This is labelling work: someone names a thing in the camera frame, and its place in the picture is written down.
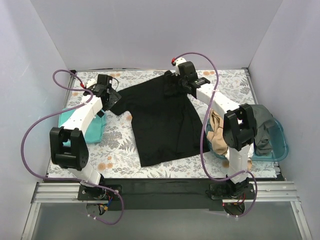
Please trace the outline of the folded teal t shirt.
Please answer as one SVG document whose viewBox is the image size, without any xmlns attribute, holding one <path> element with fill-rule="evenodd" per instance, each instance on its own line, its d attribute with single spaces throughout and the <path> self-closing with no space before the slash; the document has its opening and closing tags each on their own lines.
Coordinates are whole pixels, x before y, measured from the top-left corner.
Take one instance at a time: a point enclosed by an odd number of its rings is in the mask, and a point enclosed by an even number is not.
<svg viewBox="0 0 320 240">
<path fill-rule="evenodd" d="M 99 143 L 102 141 L 106 125 L 106 114 L 102 111 L 102 116 L 89 105 L 84 105 L 75 110 L 64 111 L 59 115 L 58 127 L 66 130 L 78 129 L 82 132 L 87 144 Z"/>
</svg>

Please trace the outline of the beige t shirt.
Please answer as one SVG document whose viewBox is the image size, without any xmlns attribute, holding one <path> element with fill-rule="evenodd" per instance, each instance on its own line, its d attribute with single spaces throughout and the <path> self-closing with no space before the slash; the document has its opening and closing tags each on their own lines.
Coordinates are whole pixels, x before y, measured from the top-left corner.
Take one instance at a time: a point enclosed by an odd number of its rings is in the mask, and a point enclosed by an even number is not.
<svg viewBox="0 0 320 240">
<path fill-rule="evenodd" d="M 206 138 L 210 142 L 213 151 L 218 155 L 225 155 L 228 145 L 223 138 L 224 121 L 213 109 L 209 112 L 208 126 L 210 126 L 212 130 L 207 132 Z"/>
</svg>

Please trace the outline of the blue transparent plastic basket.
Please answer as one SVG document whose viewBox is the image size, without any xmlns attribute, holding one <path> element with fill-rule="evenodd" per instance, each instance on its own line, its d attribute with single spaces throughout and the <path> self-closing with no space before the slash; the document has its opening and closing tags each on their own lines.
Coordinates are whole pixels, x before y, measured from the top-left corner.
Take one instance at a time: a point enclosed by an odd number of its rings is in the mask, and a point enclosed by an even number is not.
<svg viewBox="0 0 320 240">
<path fill-rule="evenodd" d="M 256 155 L 256 145 L 253 144 L 254 154 L 252 161 L 280 162 L 288 156 L 289 146 L 285 138 L 284 129 L 276 118 L 273 118 L 273 121 L 274 125 L 268 128 L 270 136 L 269 143 L 272 147 L 271 153 L 262 156 Z"/>
</svg>

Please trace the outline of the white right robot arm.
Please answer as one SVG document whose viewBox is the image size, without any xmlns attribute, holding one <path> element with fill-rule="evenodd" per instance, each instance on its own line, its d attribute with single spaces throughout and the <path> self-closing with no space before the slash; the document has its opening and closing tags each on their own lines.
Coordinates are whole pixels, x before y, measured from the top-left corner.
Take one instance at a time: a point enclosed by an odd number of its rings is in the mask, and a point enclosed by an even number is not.
<svg viewBox="0 0 320 240">
<path fill-rule="evenodd" d="M 229 169 L 224 181 L 231 182 L 226 186 L 227 195 L 237 199 L 245 192 L 242 182 L 248 177 L 249 150 L 257 134 L 253 109 L 230 100 L 208 79 L 198 77 L 194 64 L 183 57 L 174 58 L 171 64 L 175 67 L 175 90 L 206 104 L 206 118 L 210 110 L 223 118 L 222 136 L 229 150 Z"/>
</svg>

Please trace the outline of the grey green t shirt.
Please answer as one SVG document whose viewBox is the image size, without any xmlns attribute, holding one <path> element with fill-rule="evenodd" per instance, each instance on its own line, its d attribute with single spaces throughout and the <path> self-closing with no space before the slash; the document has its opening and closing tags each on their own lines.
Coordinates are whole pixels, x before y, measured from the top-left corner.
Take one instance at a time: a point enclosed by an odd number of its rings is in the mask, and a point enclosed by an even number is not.
<svg viewBox="0 0 320 240">
<path fill-rule="evenodd" d="M 266 156 L 272 151 L 268 129 L 274 125 L 274 118 L 270 111 L 262 104 L 252 104 L 251 107 L 257 130 L 254 138 L 255 154 Z"/>
</svg>

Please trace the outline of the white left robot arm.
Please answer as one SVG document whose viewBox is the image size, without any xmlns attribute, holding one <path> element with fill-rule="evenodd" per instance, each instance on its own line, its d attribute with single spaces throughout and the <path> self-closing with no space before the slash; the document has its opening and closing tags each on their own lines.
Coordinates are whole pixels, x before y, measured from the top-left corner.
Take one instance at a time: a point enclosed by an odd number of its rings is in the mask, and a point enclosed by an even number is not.
<svg viewBox="0 0 320 240">
<path fill-rule="evenodd" d="M 106 187 L 100 183 L 102 175 L 89 163 L 89 150 L 85 134 L 94 120 L 103 120 L 106 111 L 120 100 L 121 96 L 112 88 L 112 79 L 97 83 L 91 79 L 87 84 L 93 96 L 85 93 L 83 106 L 76 109 L 61 125 L 49 133 L 51 161 L 62 169 L 71 172 L 85 185 L 92 184 L 89 194 L 95 200 L 106 196 Z"/>
</svg>

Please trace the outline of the aluminium frame rail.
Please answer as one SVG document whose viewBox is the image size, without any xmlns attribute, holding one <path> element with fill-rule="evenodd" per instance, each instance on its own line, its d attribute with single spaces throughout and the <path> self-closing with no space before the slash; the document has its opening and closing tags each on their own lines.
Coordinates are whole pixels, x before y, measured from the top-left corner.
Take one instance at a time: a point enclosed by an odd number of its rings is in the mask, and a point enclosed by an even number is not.
<svg viewBox="0 0 320 240">
<path fill-rule="evenodd" d="M 217 194 L 219 196 L 227 193 L 219 194 L 218 191 L 222 189 L 222 183 L 215 183 L 218 185 Z M 109 198 L 113 197 L 113 205 L 116 210 L 121 209 L 121 202 L 118 190 L 111 189 L 110 192 L 98 196 L 98 190 L 90 189 L 88 186 L 83 186 L 80 183 L 62 181 L 62 182 L 44 182 L 37 183 L 32 200 L 31 208 L 27 218 L 26 225 L 22 234 L 23 239 L 30 239 L 32 232 L 36 225 L 36 218 L 39 214 L 40 205 L 44 203 L 61 204 L 61 203 L 85 203 L 89 205 L 107 204 Z M 295 184 L 292 181 L 249 181 L 248 186 L 231 199 L 223 199 L 223 204 L 231 204 L 240 200 L 241 204 L 257 203 L 257 202 L 289 202 L 294 212 L 295 220 L 298 229 L 304 240 L 312 239 L 306 218 L 304 216 L 301 200 Z"/>
</svg>

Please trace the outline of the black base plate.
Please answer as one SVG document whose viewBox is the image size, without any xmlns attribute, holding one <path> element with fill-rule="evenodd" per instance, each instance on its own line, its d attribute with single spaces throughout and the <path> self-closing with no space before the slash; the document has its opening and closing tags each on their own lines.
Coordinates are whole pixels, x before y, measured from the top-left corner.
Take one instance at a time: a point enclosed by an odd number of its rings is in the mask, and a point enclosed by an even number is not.
<svg viewBox="0 0 320 240">
<path fill-rule="evenodd" d="M 118 191 L 126 210 L 222 211 L 223 199 L 232 199 L 205 178 L 108 178 L 102 185 Z"/>
</svg>

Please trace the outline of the black t shirt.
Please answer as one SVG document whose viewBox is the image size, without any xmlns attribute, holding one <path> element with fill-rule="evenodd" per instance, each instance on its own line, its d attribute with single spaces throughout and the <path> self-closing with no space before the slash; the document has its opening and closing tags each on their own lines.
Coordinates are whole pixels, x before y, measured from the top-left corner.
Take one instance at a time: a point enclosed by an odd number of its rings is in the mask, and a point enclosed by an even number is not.
<svg viewBox="0 0 320 240">
<path fill-rule="evenodd" d="M 132 115 L 131 125 L 142 167 L 209 152 L 201 141 L 202 121 L 185 93 L 165 94 L 171 71 L 119 91 L 110 109 L 117 116 Z"/>
</svg>

